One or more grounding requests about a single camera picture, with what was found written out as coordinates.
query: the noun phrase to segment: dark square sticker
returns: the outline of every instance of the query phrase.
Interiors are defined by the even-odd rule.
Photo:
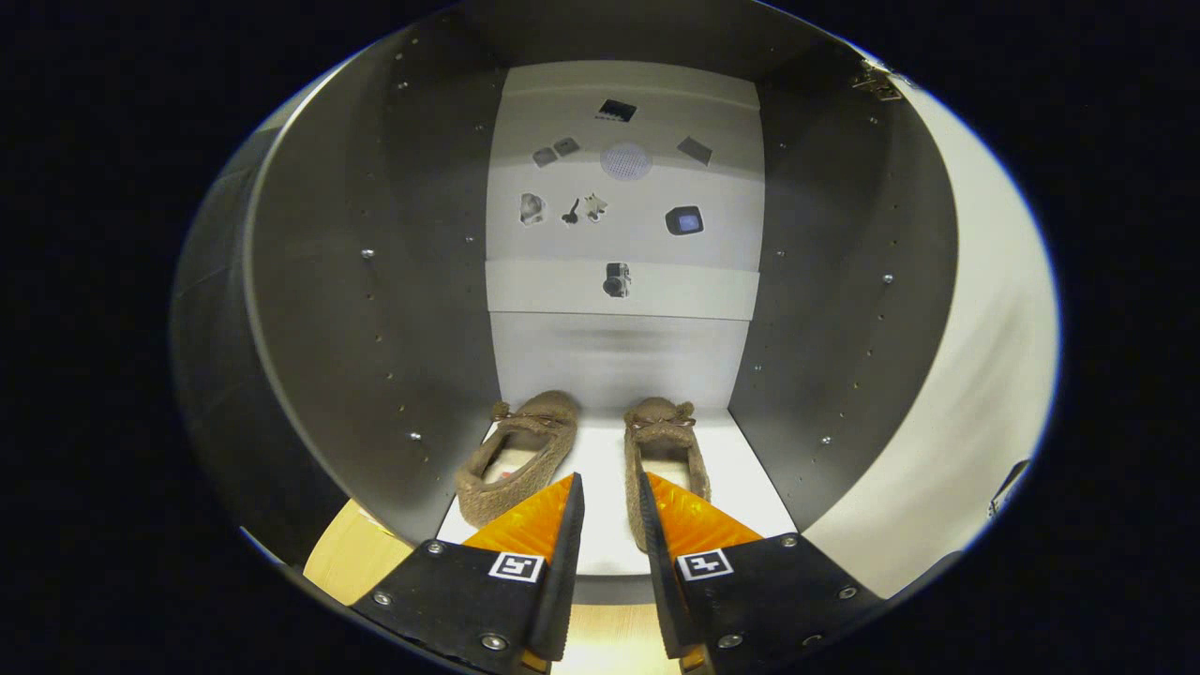
[[[716,549],[679,556],[679,572],[683,573],[684,580],[696,581],[697,579],[733,574],[733,567],[725,557],[725,551]]]
[[[545,561],[546,558],[540,555],[500,554],[488,574],[499,579],[536,584]]]

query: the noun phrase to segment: black background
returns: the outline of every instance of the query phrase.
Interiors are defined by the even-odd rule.
[[[22,603],[11,656],[88,670],[419,668],[239,537],[175,413],[166,312],[188,220],[250,130],[437,5],[4,10],[17,28],[5,229],[20,345],[5,428],[30,431],[10,431],[5,453],[6,587]],[[1168,501],[1196,444],[1182,434],[1194,395],[1172,381],[1192,360],[1172,336],[1194,328],[1195,283],[1153,280],[1189,268],[1169,255],[1188,250],[1172,219],[1195,186],[1169,159],[1194,136],[1169,119],[1195,89],[1186,23],[1166,5],[786,5],[912,77],[996,150],[1044,226],[1067,340],[1022,497],[938,584],[806,670],[1180,673],[1195,583],[1159,562],[1183,555],[1194,513]],[[1184,412],[1147,405],[1163,394]],[[36,544],[17,536],[30,515],[44,520]]]

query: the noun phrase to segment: metal bracket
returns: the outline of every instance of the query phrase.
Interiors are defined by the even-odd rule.
[[[883,604],[798,533],[671,560],[646,473],[638,479],[664,647],[686,675],[774,671]]]
[[[430,652],[491,675],[548,674],[563,658],[583,485],[571,484],[554,545],[544,556],[422,542],[352,605]]]
[[[888,76],[898,77],[904,79],[905,83],[911,84],[907,78],[898,76],[882,64],[868,61],[866,59],[863,59],[860,65],[863,66],[863,72],[854,76],[850,82],[851,86],[860,91],[869,91],[880,101],[904,101],[904,96],[892,85]]]

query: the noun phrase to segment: white floor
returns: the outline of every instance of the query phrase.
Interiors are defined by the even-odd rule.
[[[583,411],[575,447],[554,473],[554,480],[572,472],[583,477],[587,508],[578,574],[648,574],[650,571],[646,554],[634,543],[625,513],[623,413],[619,408]],[[694,417],[696,440],[712,484],[713,506],[763,537],[794,532],[796,526],[775,488],[728,411],[702,408]],[[494,428],[493,424],[487,434]],[[461,543],[475,531],[462,519],[455,497],[438,538]]]

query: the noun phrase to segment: slipper insole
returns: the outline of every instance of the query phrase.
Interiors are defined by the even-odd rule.
[[[496,483],[506,478],[514,471],[524,466],[546,443],[547,436],[532,431],[514,431],[500,442],[500,449],[492,455],[492,461],[484,470],[484,483]]]
[[[641,446],[643,471],[656,473],[684,490],[691,490],[686,447],[680,447],[670,438],[655,438]]]

